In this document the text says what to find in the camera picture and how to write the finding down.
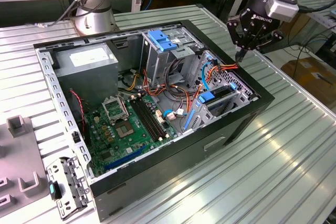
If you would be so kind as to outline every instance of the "aluminum table surface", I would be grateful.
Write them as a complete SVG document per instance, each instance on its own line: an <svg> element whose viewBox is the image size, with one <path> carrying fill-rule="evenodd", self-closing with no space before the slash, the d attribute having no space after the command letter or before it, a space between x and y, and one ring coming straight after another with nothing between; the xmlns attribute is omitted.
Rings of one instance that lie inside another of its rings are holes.
<svg viewBox="0 0 336 224"><path fill-rule="evenodd" d="M323 5L326 5L333 0L298 0L300 5L310 7L310 8L318 8ZM325 26L326 28L335 27L332 31L336 32L336 19L330 16L330 11L335 10L336 5L333 5L325 10L316 13L308 13L307 15L320 23L321 25Z"/></svg>
<svg viewBox="0 0 336 224"><path fill-rule="evenodd" d="M225 25L197 6L116 15L120 28L189 19L230 56ZM32 44L76 37L70 22L0 28L0 121L29 116L47 166L72 156ZM225 149L125 207L104 223L323 223L336 206L336 117L262 55L241 64L275 96ZM0 223L61 223L47 196ZM98 223L93 203L66 223Z"/></svg>

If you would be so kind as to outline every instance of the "cardboard box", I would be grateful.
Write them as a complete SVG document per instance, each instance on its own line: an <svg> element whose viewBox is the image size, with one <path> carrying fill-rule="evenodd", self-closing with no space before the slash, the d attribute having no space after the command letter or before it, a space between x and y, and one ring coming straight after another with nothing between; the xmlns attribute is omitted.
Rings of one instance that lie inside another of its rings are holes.
<svg viewBox="0 0 336 224"><path fill-rule="evenodd" d="M292 78L296 60L281 68ZM309 57L300 59L294 80L330 109L336 107L336 75L318 60Z"/></svg>

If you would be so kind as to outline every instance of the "blue tab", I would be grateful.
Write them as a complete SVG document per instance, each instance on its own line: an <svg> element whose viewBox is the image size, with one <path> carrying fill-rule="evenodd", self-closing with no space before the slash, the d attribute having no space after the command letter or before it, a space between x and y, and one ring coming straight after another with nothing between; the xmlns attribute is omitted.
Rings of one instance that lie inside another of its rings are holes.
<svg viewBox="0 0 336 224"><path fill-rule="evenodd" d="M49 188L50 188L50 193L53 194L53 193L55 192L55 190L54 190L54 185L51 184L51 185L49 186Z"/></svg>
<svg viewBox="0 0 336 224"><path fill-rule="evenodd" d="M232 88L233 90L238 89L238 86L237 86L235 83L233 83L233 82L230 82L230 86L231 86L231 88Z"/></svg>
<svg viewBox="0 0 336 224"><path fill-rule="evenodd" d="M164 34L161 30L149 31L148 36L155 42L158 43L166 42L168 36Z"/></svg>
<svg viewBox="0 0 336 224"><path fill-rule="evenodd" d="M211 92L205 92L203 94L200 94L198 99L200 100L201 103L205 103L207 101L210 101L211 99L214 99L215 96Z"/></svg>
<svg viewBox="0 0 336 224"><path fill-rule="evenodd" d="M165 42L165 43L160 43L160 45L158 45L160 50L163 52L169 51L169 50L173 50L177 48L177 45L175 45L174 43L172 43L171 41L169 42Z"/></svg>
<svg viewBox="0 0 336 224"><path fill-rule="evenodd" d="M190 116L189 116L189 118L188 118L188 120L187 120L187 122L186 122L185 125L184 125L184 129L185 129L185 130L188 128L188 125L190 124L190 121L191 121L191 119L193 118L193 115L194 115L194 114L195 114L195 110L192 110L191 113L190 113Z"/></svg>
<svg viewBox="0 0 336 224"><path fill-rule="evenodd" d="M201 103L205 103L205 100L204 100L204 98L203 98L202 96L199 96L198 99L199 99L199 101L200 101Z"/></svg>

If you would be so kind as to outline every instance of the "electrical connector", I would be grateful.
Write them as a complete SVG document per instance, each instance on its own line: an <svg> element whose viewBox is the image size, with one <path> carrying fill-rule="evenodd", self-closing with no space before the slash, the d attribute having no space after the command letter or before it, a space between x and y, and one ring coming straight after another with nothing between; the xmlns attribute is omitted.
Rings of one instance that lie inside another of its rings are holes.
<svg viewBox="0 0 336 224"><path fill-rule="evenodd" d="M161 113L160 110L156 110L155 115L156 115L157 117L159 117L159 116L162 116L162 113Z"/></svg>
<svg viewBox="0 0 336 224"><path fill-rule="evenodd" d="M158 116L158 117L157 117L157 120L158 120L158 122L161 123L161 124L164 123L164 120L163 120L163 118L162 118L161 116Z"/></svg>
<svg viewBox="0 0 336 224"><path fill-rule="evenodd" d="M176 119L174 112L171 112L167 115L168 120L173 121Z"/></svg>

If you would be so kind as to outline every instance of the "motherboard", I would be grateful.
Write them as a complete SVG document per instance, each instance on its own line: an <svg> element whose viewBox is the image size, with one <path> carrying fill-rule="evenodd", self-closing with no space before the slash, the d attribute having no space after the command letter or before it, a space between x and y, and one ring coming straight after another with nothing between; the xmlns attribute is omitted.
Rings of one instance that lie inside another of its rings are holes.
<svg viewBox="0 0 336 224"><path fill-rule="evenodd" d="M157 116L159 112L149 95L104 102L99 108L87 112L88 149L95 176L176 138L175 129Z"/></svg>

